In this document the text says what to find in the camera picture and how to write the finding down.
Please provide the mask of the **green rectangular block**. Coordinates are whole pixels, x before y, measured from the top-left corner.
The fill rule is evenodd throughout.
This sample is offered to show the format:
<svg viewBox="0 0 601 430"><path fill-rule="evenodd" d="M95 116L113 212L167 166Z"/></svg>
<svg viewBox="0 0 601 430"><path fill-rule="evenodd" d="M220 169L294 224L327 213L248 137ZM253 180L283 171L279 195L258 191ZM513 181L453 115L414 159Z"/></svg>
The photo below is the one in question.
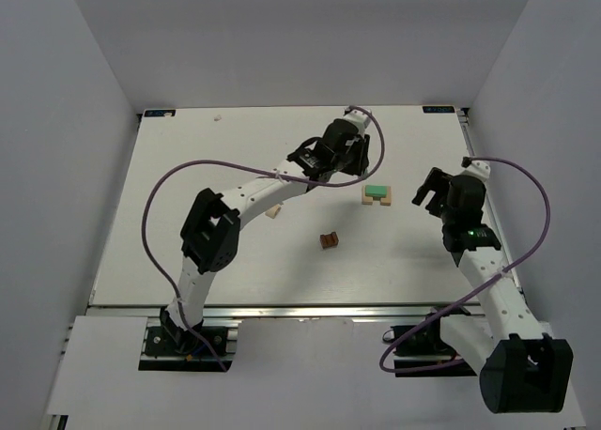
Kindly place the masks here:
<svg viewBox="0 0 601 430"><path fill-rule="evenodd" d="M366 197L373 199L386 198L388 196L388 187L382 185L366 185L364 187Z"/></svg>

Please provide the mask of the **beige arch block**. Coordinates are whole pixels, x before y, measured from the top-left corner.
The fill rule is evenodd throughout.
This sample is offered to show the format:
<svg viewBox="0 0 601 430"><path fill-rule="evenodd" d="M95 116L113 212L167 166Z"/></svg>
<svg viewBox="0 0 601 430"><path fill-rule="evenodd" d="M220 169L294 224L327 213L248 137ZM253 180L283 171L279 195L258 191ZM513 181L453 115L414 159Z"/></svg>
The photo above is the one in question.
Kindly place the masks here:
<svg viewBox="0 0 601 430"><path fill-rule="evenodd" d="M278 216L278 214L280 213L281 209L282 209L282 206L280 204L275 205L275 206L271 207L270 209L268 209L265 212L265 215L271 219L275 219Z"/></svg>

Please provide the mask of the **brown notched block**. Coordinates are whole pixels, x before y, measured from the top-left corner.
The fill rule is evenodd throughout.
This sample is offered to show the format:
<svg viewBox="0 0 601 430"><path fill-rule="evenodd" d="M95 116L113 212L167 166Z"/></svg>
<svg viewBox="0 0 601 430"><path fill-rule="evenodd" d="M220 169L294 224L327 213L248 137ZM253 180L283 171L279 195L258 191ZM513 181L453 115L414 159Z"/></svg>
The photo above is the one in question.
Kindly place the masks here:
<svg viewBox="0 0 601 430"><path fill-rule="evenodd" d="M319 236L319 243L323 250L336 248L339 244L339 237L336 232L331 232L329 234L321 234Z"/></svg>

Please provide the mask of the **tan rectangular wood block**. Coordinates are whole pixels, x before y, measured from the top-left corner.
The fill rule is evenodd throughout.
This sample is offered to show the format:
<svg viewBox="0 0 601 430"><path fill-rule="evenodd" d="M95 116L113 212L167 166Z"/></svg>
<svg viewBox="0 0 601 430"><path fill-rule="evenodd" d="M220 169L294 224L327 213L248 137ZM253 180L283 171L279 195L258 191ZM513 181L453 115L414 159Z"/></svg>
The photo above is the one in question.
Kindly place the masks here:
<svg viewBox="0 0 601 430"><path fill-rule="evenodd" d="M374 203L374 198L367 194L366 186L362 186L362 204L371 206Z"/></svg>

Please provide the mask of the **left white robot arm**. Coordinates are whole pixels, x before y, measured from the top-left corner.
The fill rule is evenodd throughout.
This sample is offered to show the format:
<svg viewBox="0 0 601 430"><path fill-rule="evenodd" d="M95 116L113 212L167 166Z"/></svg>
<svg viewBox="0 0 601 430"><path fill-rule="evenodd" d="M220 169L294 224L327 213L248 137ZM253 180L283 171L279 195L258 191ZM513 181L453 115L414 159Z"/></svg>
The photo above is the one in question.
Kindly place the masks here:
<svg viewBox="0 0 601 430"><path fill-rule="evenodd" d="M178 295L161 312L162 326L181 346L200 331L203 309L216 273L235 258L239 234L250 221L285 200L328 184L336 173L364 177L369 160L370 117L352 109L307 141L276 168L224 192L199 192L186 217L182 239L182 271Z"/></svg>

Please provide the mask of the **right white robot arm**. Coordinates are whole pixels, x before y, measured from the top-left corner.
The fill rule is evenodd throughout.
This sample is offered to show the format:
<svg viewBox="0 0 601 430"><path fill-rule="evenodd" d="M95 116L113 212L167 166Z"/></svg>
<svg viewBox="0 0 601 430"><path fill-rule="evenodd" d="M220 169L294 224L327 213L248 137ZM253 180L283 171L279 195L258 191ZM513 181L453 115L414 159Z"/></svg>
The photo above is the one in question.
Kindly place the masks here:
<svg viewBox="0 0 601 430"><path fill-rule="evenodd" d="M501 242L483 222L489 167L476 162L458 175L434 167L413 204L442 221L442 242L455 265L476 289L489 329L448 312L439 338L478 376L493 413L558 413L568 389L573 351L553 338L533 316L518 291Z"/></svg>

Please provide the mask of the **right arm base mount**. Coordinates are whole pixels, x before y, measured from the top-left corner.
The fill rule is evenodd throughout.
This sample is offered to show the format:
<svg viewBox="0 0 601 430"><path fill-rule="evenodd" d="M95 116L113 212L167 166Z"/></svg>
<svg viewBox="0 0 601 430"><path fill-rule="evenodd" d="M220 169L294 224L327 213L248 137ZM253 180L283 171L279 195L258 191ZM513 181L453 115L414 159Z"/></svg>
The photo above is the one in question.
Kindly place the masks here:
<svg viewBox="0 0 601 430"><path fill-rule="evenodd" d="M390 327L382 334L384 345L391 345L404 336L414 326L444 308L444 305L431 308L400 308L402 314L386 315ZM392 352L393 369L396 378L460 378L476 374L458 352L440 337L441 319L428 324L409 336Z"/></svg>

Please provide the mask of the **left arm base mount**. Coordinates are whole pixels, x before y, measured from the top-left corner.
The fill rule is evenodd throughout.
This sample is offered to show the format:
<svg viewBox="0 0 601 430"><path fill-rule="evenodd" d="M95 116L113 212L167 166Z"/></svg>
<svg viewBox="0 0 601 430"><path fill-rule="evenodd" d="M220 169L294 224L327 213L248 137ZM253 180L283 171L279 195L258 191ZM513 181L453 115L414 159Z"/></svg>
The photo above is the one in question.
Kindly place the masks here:
<svg viewBox="0 0 601 430"><path fill-rule="evenodd" d="M201 334L216 352L220 364L208 345L188 330L177 327L165 308L159 313L159 323L146 327L139 371L224 373L232 364L236 353L238 330L227 326L205 326L193 328Z"/></svg>

